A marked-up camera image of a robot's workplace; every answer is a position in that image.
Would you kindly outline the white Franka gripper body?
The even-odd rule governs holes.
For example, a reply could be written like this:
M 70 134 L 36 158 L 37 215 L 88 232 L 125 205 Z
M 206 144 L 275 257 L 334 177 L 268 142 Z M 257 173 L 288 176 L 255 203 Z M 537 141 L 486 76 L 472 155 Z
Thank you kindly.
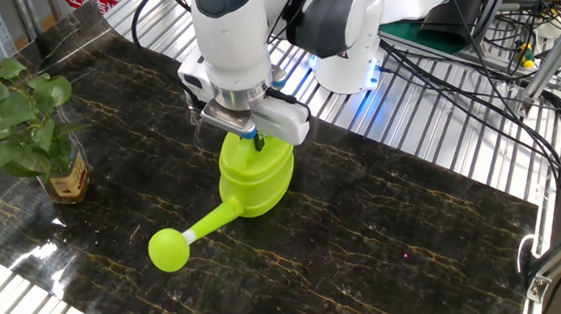
M 194 49 L 177 71 L 194 93 L 190 108 L 200 112 L 205 123 L 247 140 L 261 134 L 295 146 L 303 143 L 310 119 L 305 106 L 267 84 L 246 91 L 219 89 L 208 77 L 206 62 Z

